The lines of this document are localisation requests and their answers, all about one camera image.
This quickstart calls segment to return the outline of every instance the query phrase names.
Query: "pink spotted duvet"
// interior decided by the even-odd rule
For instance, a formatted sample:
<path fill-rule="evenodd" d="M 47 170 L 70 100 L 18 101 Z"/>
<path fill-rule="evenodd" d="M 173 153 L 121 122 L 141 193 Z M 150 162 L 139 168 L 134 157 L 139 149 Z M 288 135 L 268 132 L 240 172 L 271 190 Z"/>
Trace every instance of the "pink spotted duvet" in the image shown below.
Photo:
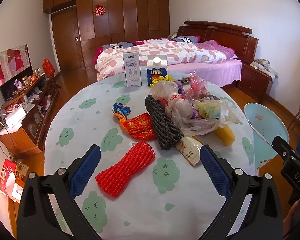
<path fill-rule="evenodd" d="M 124 72 L 122 54 L 125 51 L 138 50 L 140 65 L 147 65 L 148 55 L 167 55 L 168 65 L 191 62 L 221 63 L 227 60 L 227 53 L 201 46 L 202 43 L 186 43 L 167 39 L 151 40 L 143 45 L 122 49 L 106 49 L 97 59 L 98 81 Z"/>

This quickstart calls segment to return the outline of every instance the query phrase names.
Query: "yellow sponge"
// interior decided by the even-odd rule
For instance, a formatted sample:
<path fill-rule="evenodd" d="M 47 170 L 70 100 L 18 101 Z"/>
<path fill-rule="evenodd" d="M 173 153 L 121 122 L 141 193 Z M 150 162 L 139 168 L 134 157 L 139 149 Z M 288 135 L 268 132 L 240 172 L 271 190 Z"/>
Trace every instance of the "yellow sponge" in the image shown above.
<path fill-rule="evenodd" d="M 224 128 L 218 127 L 214 130 L 215 135 L 217 135 L 225 144 L 225 146 L 231 146 L 235 140 L 234 133 L 228 125 Z"/>

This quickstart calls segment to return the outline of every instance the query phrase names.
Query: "mug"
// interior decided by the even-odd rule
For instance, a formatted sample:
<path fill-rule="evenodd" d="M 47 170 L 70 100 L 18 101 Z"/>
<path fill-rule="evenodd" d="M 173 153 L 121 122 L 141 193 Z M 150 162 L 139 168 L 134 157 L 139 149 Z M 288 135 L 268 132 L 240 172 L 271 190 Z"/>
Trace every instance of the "mug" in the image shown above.
<path fill-rule="evenodd" d="M 43 70 L 42 68 L 38 68 L 38 69 L 35 69 L 34 70 L 34 74 L 37 76 L 37 77 L 40 77 L 43 73 Z"/>

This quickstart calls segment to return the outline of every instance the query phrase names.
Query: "purple blanket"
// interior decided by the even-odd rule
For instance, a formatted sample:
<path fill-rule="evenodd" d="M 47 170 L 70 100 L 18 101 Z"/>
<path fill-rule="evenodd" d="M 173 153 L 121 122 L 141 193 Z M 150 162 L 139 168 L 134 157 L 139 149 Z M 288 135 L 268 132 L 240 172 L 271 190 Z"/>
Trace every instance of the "purple blanket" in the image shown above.
<path fill-rule="evenodd" d="M 221 46 L 217 41 L 211 40 L 211 41 L 205 41 L 203 43 L 195 43 L 196 46 L 198 46 L 201 49 L 207 49 L 207 50 L 218 50 L 224 53 L 227 56 L 227 59 L 230 59 L 234 56 L 235 51 L 229 47 Z"/>

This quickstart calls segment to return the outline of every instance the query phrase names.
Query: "blue gripper pad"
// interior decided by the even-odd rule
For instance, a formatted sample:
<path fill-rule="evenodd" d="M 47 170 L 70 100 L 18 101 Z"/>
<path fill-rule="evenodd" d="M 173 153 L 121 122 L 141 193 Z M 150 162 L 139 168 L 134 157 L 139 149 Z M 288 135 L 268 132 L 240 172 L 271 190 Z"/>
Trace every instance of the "blue gripper pad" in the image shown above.
<path fill-rule="evenodd" d="M 215 153 L 211 153 L 206 146 L 202 146 L 200 150 L 200 160 L 206 169 L 214 187 L 219 195 L 230 198 L 232 192 L 230 187 L 230 179 L 220 164 Z"/>
<path fill-rule="evenodd" d="M 92 174 L 94 173 L 98 163 L 101 159 L 101 151 L 98 146 L 91 149 L 88 156 L 83 160 L 75 174 L 70 180 L 69 195 L 72 198 L 80 196 L 84 188 L 89 182 Z"/>

